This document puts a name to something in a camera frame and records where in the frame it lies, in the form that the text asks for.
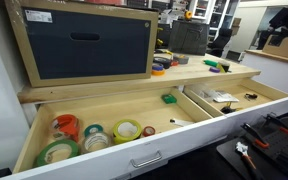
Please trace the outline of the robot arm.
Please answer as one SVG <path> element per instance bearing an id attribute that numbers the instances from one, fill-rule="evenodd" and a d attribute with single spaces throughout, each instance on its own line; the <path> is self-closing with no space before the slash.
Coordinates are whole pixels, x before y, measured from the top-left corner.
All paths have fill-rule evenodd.
<path id="1" fill-rule="evenodd" d="M 258 50 L 266 43 L 279 46 L 288 37 L 288 7 L 283 7 L 270 21 L 265 31 L 262 31 L 258 41 Z"/>

